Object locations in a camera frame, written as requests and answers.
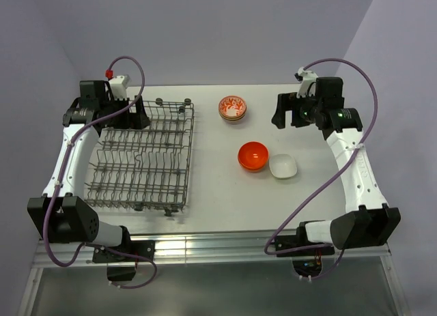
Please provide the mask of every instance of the orange patterned plate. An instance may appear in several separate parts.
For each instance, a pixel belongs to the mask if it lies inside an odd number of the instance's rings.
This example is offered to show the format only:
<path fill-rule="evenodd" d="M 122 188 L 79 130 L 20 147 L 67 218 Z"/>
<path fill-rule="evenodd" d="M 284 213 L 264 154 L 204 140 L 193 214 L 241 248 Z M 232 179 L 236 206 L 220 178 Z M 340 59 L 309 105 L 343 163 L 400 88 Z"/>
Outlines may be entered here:
<path fill-rule="evenodd" d="M 220 116 L 228 120 L 240 119 L 246 108 L 246 102 L 239 96 L 226 96 L 218 104 Z"/>

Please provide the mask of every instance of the gray wall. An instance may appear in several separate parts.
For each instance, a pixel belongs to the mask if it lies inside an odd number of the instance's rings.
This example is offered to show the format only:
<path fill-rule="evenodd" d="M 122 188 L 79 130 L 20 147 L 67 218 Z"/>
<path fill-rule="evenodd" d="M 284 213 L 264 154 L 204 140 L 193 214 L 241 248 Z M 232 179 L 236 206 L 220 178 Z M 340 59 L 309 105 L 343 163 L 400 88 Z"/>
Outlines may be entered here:
<path fill-rule="evenodd" d="M 373 0 L 346 59 L 368 72 L 380 113 L 368 150 L 382 192 L 402 221 L 389 244 L 413 315 L 437 310 L 437 0 Z M 369 88 L 341 66 L 348 106 L 371 115 Z"/>
<path fill-rule="evenodd" d="M 290 83 L 299 67 L 344 56 L 371 1 L 35 0 L 82 78 L 129 54 L 148 85 Z M 130 63 L 118 70 L 139 83 Z"/>
<path fill-rule="evenodd" d="M 0 314 L 15 315 L 38 235 L 29 197 L 48 182 L 78 76 L 32 0 L 0 0 Z"/>

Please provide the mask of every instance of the cable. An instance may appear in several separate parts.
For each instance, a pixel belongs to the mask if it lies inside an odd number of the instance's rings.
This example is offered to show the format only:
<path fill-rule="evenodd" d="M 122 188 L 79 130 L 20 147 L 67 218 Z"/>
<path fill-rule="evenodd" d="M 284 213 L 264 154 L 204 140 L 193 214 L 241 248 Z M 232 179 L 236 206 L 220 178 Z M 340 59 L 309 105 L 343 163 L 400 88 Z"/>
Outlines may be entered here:
<path fill-rule="evenodd" d="M 47 208 L 47 211 L 46 211 L 46 215 L 44 217 L 44 225 L 42 227 L 42 239 L 44 241 L 44 247 L 46 249 L 48 257 L 51 259 L 51 261 L 53 263 L 55 263 L 59 267 L 68 267 L 71 264 L 73 264 L 76 261 L 76 258 L 77 258 L 78 254 L 79 254 L 80 249 L 85 245 L 85 243 L 79 244 L 79 246 L 76 249 L 76 252 L 73 255 L 73 258 L 69 262 L 63 263 L 62 261 L 58 260 L 56 258 L 56 256 L 53 254 L 53 251 L 51 250 L 51 247 L 50 247 L 50 242 L 48 241 L 48 223 L 49 223 L 49 220 L 50 220 L 51 213 L 53 211 L 53 207 L 55 205 L 55 200 L 59 196 L 59 191 L 61 190 L 61 181 L 64 178 L 64 175 L 65 175 L 65 172 L 66 172 L 66 169 L 67 169 L 67 166 L 68 166 L 68 159 L 70 158 L 70 154 L 71 154 L 72 148 L 74 147 L 74 143 L 84 133 L 84 131 L 86 131 L 88 128 L 91 128 L 92 126 L 94 126 L 96 124 L 99 124 L 102 121 L 106 121 L 108 119 L 111 119 L 111 118 L 114 118 L 114 117 L 116 117 L 118 115 L 121 115 L 122 113 L 125 113 L 126 111 L 129 110 L 130 107 L 135 105 L 135 103 L 137 102 L 138 99 L 142 98 L 141 94 L 143 93 L 144 86 L 145 86 L 145 76 L 144 76 L 143 68 L 141 67 L 141 65 L 139 64 L 139 62 L 136 59 L 134 59 L 132 57 L 129 57 L 128 55 L 123 55 L 121 57 L 118 57 L 118 58 L 114 59 L 111 62 L 111 64 L 108 67 L 108 71 L 111 71 L 112 67 L 114 66 L 114 64 L 117 61 L 122 60 L 122 59 L 131 60 L 132 62 L 135 63 L 135 65 L 137 65 L 137 67 L 138 67 L 138 69 L 139 69 L 139 71 L 141 73 L 141 87 L 139 89 L 139 93 L 138 93 L 137 97 L 128 106 L 125 106 L 123 109 L 120 109 L 120 110 L 118 110 L 118 111 L 116 111 L 114 113 L 111 113 L 110 115 L 106 115 L 106 116 L 104 116 L 102 118 L 99 118 L 99 119 L 91 121 L 90 123 L 84 125 L 80 130 L 78 130 L 75 135 L 73 135 L 73 137 L 71 138 L 71 142 L 68 143 L 68 146 L 67 146 L 67 149 L 66 149 L 66 153 L 64 155 L 64 159 L 62 160 L 61 168 L 60 168 L 59 174 L 57 176 L 57 181 L 55 183 L 55 189 L 53 191 L 53 196 L 51 197 L 50 203 L 48 204 L 48 208 Z M 121 255 L 121 256 L 124 256 L 124 257 L 131 257 L 131 256 L 133 256 L 133 258 L 136 258 L 136 256 L 134 256 L 134 255 L 120 253 L 120 252 L 118 252 L 116 250 L 113 250 L 113 249 L 110 249 L 110 248 L 107 248 L 107 247 L 105 247 L 105 248 L 108 251 L 110 251 L 112 253 L 115 253 L 116 255 Z M 147 285 L 148 283 L 150 283 L 153 280 L 153 278 L 155 277 L 156 271 L 157 271 L 156 264 L 152 260 L 149 260 L 149 259 L 147 259 L 145 257 L 137 257 L 137 258 L 138 259 L 142 259 L 144 261 L 150 262 L 154 266 L 154 268 L 155 268 L 154 274 L 152 275 L 152 277 L 148 281 L 146 281 L 142 285 L 136 285 L 134 287 L 127 287 L 125 285 L 123 285 L 123 286 L 118 285 L 119 287 L 121 287 L 123 289 L 134 289 L 136 287 L 142 287 L 142 286 Z"/>
<path fill-rule="evenodd" d="M 321 60 L 314 61 L 313 63 L 310 63 L 309 65 L 305 66 L 303 69 L 307 70 L 308 68 L 310 68 L 312 66 L 318 65 L 319 63 L 328 62 L 328 61 L 344 63 L 344 64 L 354 68 L 356 71 L 358 71 L 361 74 L 361 76 L 364 77 L 364 79 L 366 80 L 367 84 L 369 84 L 369 86 L 370 86 L 370 90 L 371 90 L 371 93 L 372 93 L 372 96 L 373 96 L 373 116 L 371 118 L 371 121 L 370 121 L 370 124 L 369 124 L 369 128 L 366 130 L 366 132 L 364 133 L 362 139 L 359 142 L 360 144 L 364 143 L 364 141 L 367 139 L 367 137 L 369 136 L 370 132 L 372 131 L 373 126 L 375 125 L 375 122 L 376 122 L 376 116 L 378 115 L 378 95 L 376 93 L 375 86 L 371 82 L 370 78 L 366 75 L 366 73 L 361 70 L 361 68 L 359 68 L 357 65 L 353 64 L 352 62 L 349 62 L 349 61 L 344 60 L 344 59 L 338 59 L 338 58 L 321 59 Z M 298 248 L 290 248 L 290 249 L 285 249 L 285 250 L 280 250 L 280 251 L 268 251 L 268 247 L 273 243 L 273 240 L 292 221 L 292 219 L 294 217 L 296 217 L 296 215 L 311 200 L 313 200 L 316 196 L 318 196 L 325 188 L 330 186 L 337 178 L 339 178 L 341 176 L 341 174 L 343 174 L 346 171 L 346 169 L 348 169 L 348 167 L 354 162 L 357 153 L 358 153 L 358 149 L 354 150 L 354 152 L 350 156 L 350 159 L 348 160 L 348 162 L 335 175 L 333 175 L 328 181 L 326 181 L 326 183 L 324 183 L 316 191 L 314 191 L 308 198 L 306 198 L 296 208 L 296 210 L 294 210 L 292 212 L 292 214 L 288 216 L 288 218 L 281 224 L 281 226 L 278 227 L 278 229 L 272 234 L 272 236 L 266 242 L 266 245 L 264 246 L 264 253 L 266 253 L 267 255 L 280 255 L 280 254 L 283 254 L 283 253 L 294 253 L 296 251 L 301 251 L 301 250 L 308 250 L 308 249 L 315 249 L 315 248 L 325 248 L 325 247 L 328 247 L 328 246 L 332 246 L 331 244 L 314 244 L 312 246 L 300 246 Z M 344 254 L 344 250 L 342 250 L 342 252 L 339 255 L 339 258 L 336 260 L 336 262 L 334 263 L 334 265 L 332 267 L 330 267 L 323 274 L 320 274 L 319 276 L 313 277 L 312 279 L 320 278 L 320 277 L 323 277 L 326 274 L 330 273 L 335 267 L 337 267 L 337 265 L 341 261 L 341 258 L 343 257 L 343 254 Z"/>

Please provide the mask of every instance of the red bowl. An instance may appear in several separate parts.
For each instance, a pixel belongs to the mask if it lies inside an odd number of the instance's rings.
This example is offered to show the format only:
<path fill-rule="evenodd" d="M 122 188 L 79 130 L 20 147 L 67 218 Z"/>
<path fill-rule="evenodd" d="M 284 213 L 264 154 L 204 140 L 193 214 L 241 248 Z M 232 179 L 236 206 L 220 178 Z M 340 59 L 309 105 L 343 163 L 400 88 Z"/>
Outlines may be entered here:
<path fill-rule="evenodd" d="M 248 171 L 261 170 L 268 161 L 268 150 L 260 142 L 248 142 L 238 151 L 238 162 Z"/>

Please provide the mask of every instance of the red connector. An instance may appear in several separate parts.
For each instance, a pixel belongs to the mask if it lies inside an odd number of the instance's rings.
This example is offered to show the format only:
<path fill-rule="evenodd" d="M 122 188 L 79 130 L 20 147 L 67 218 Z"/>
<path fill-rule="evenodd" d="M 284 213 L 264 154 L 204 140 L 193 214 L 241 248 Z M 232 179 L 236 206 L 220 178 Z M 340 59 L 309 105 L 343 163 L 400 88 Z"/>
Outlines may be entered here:
<path fill-rule="evenodd" d="M 104 75 L 106 76 L 106 78 L 107 78 L 108 80 L 110 80 L 110 79 L 112 79 L 112 78 L 114 77 L 114 72 L 113 72 L 112 70 L 108 69 L 108 70 L 105 72 Z"/>

